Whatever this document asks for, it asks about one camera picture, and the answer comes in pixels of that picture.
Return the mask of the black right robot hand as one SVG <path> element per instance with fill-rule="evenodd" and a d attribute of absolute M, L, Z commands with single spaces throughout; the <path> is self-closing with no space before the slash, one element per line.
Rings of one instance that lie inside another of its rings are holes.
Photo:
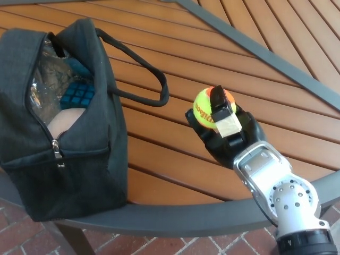
<path fill-rule="evenodd" d="M 237 105 L 222 86 L 200 91 L 185 117 L 209 154 L 229 169 L 233 168 L 237 155 L 248 146 L 266 140 L 254 116 Z"/>

